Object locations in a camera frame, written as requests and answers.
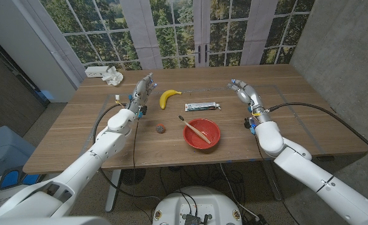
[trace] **wooden table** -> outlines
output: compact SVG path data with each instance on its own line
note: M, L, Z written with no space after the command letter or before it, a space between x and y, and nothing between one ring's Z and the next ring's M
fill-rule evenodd
M153 72L153 80L158 87L149 97L146 116L138 124L135 143L135 165L138 168L262 160L255 138L243 126L243 119L250 116L247 105L226 88L232 78L252 85L266 108L284 102L305 102L330 109L290 65L125 71L125 78L117 87L106 85L100 78L87 78L29 158L24 172L44 174L65 170L91 146L95 121L106 108L114 105L115 94L121 96L121 102L127 102L137 82L150 72ZM159 98L168 89L176 89L183 94L170 97L166 109L162 110ZM222 110L185 112L185 103L192 102L217 102ZM106 114L98 131L106 126L107 120L118 109L116 107ZM187 121L195 118L214 121L221 130L220 142L207 151L190 147L184 141L184 124L178 115ZM316 109L283 107L272 112L271 117L284 137L303 145L314 156L355 154L368 150L347 128ZM165 125L166 133L155 131L159 123ZM128 137L125 148L105 162L103 168L133 167L135 125L132 128L133 133Z

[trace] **power strip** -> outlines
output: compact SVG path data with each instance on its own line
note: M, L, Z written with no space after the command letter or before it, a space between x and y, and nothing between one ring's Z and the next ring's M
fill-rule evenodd
M89 78L102 78L104 73L107 73L108 66L88 66L86 68L85 73Z

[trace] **banana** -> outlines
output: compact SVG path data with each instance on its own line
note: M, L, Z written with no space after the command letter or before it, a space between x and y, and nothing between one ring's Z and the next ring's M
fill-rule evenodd
M159 99L159 104L160 104L160 108L165 109L166 108L166 102L167 102L167 98L175 95L175 94L181 94L180 91L176 91L176 90L167 90L165 91Z

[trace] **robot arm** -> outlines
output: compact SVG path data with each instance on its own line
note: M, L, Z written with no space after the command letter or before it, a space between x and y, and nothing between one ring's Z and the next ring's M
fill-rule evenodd
M243 103L249 105L248 110L260 122L255 128L259 144L275 158L275 164L315 191L349 224L368 224L368 199L314 164L312 155L304 147L282 137L254 88L234 79L228 86L237 92Z
M142 115L142 109L156 84L152 74L143 78L133 92L128 109L120 109L96 137L95 144L53 179L28 186L0 207L0 218L58 218L73 208L78 194L101 165L120 152L130 133L130 123Z

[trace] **toothpaste tube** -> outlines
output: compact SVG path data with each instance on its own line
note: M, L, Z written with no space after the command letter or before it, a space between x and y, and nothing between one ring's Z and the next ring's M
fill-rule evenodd
M190 103L185 104L185 111L201 111L201 110L209 110L209 109L220 109L220 105L215 102L204 102L204 103Z

